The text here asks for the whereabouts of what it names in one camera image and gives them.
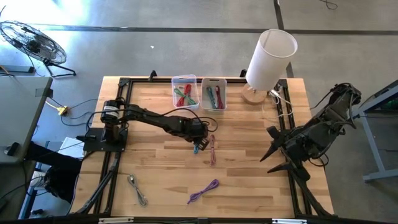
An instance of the wooden table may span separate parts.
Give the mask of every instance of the wooden table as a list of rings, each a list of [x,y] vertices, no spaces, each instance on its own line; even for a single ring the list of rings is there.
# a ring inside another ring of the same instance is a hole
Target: wooden table
[[[115,99],[119,79],[104,77],[96,111],[102,110],[105,100]],[[290,78],[287,83],[296,125],[305,124],[311,113],[304,82],[301,78]],[[217,163],[214,167],[210,167],[210,148],[193,154],[193,145],[183,139],[171,136],[163,129],[130,121],[111,215],[293,217],[287,173],[267,174],[270,168],[284,162],[282,153],[276,152],[264,162],[259,162],[272,141],[266,128],[272,125],[279,127],[276,105],[267,98],[262,112],[261,106],[246,104],[241,98],[242,87],[243,84],[228,84],[228,108],[224,114],[206,114],[202,109],[196,111],[199,116],[213,117],[219,125],[215,133]],[[174,109],[171,96],[169,83],[135,83],[131,103],[156,113],[165,113]],[[175,114],[193,117],[188,111]],[[103,126],[99,115],[95,116],[93,126]],[[103,152],[96,152],[83,162],[71,212],[82,207],[97,187],[103,157]],[[324,208],[333,213],[323,168],[311,164],[305,167],[312,176],[308,181],[309,189]],[[136,176],[140,190],[147,197],[146,208],[139,205],[135,190],[127,182],[129,174]],[[217,189],[187,205],[190,194],[203,190],[214,179],[220,181]],[[102,208],[107,197],[108,189],[105,189]],[[304,211],[301,192],[298,192],[298,199]]]

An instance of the gray floor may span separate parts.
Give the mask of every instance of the gray floor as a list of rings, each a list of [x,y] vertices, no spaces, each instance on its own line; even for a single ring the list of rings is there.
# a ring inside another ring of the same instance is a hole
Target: gray floor
[[[17,1],[9,2],[2,19],[82,26],[277,27],[272,0],[43,0],[40,5],[24,2],[23,9]],[[338,4],[335,11],[328,10],[320,1],[280,0],[285,28],[398,29],[398,1],[333,2]],[[45,9],[51,9],[51,12],[46,13]],[[66,50],[68,60],[64,65],[78,73],[77,77],[59,78],[53,82],[54,98],[68,106],[96,98],[104,75],[148,75],[151,70],[156,70],[159,75],[238,76],[241,69],[247,68],[259,37],[259,34],[44,32]],[[304,78],[311,105],[315,105],[335,83],[351,82],[366,99],[398,77],[398,35],[295,35],[295,38],[298,52],[292,61],[294,76]],[[0,42],[0,58],[3,64],[30,63],[24,54],[6,42]],[[35,61],[35,64],[40,74],[48,75],[40,62]],[[72,111],[73,116],[92,111],[94,106],[91,102],[76,108]],[[396,136],[393,131],[385,132],[388,124],[392,125],[390,122],[372,122],[377,133],[393,138]],[[362,181],[362,175],[377,171],[377,168],[362,126],[360,123],[357,126],[357,130],[346,128],[347,135],[339,137],[328,151],[330,164],[326,167],[326,176],[335,213],[347,218],[397,222],[398,178],[372,184]],[[45,107],[34,140],[61,141],[66,136],[75,137],[82,133],[84,127],[62,125],[54,110]],[[389,153],[393,154],[385,155],[388,166],[397,168],[397,153]],[[40,197],[35,208],[54,207],[44,203],[52,198],[50,195]],[[61,210],[66,212],[67,207],[62,207],[57,212],[50,210],[49,215],[60,214]]]

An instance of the plastic bin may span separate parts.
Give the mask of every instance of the plastic bin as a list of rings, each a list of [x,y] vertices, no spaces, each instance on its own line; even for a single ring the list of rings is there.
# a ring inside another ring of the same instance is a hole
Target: plastic bin
[[[217,103],[217,94],[216,94],[216,86],[220,88],[220,96],[221,100],[224,104],[224,109],[213,109],[210,97],[207,93],[206,88],[210,86],[213,92],[213,96],[215,98],[215,102]],[[224,78],[204,78],[201,81],[201,107],[208,112],[214,113],[224,113],[224,110],[227,108],[226,104],[226,80]]]
[[[181,96],[176,94],[174,89],[179,89],[184,93],[184,88],[186,84],[191,84],[191,94],[190,97],[196,104],[189,105],[187,99],[184,100],[184,106],[177,106],[177,102],[181,99]],[[199,107],[200,99],[198,94],[197,77],[195,75],[179,75],[172,77],[172,93],[173,93],[173,105],[176,108],[187,108],[190,110],[196,110]]]

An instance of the white lamp shade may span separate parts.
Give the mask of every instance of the white lamp shade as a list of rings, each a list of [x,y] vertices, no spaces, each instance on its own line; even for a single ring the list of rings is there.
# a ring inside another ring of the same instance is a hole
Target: white lamp shade
[[[256,90],[273,89],[296,51],[297,41],[287,32],[263,32],[246,73],[248,84]]]

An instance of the purple cable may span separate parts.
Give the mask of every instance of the purple cable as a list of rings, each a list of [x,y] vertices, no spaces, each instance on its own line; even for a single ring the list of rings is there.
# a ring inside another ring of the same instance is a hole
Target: purple cable
[[[220,184],[220,183],[218,182],[218,180],[217,180],[217,179],[214,179],[213,181],[211,181],[211,183],[210,183],[204,190],[201,190],[201,191],[198,192],[198,193],[191,194],[190,199],[189,199],[189,201],[187,202],[187,204],[189,204],[189,203],[191,203],[191,202],[194,202],[194,201],[198,200],[198,198],[199,198],[203,193],[205,193],[206,191],[215,189],[216,187],[218,187],[219,184]]]

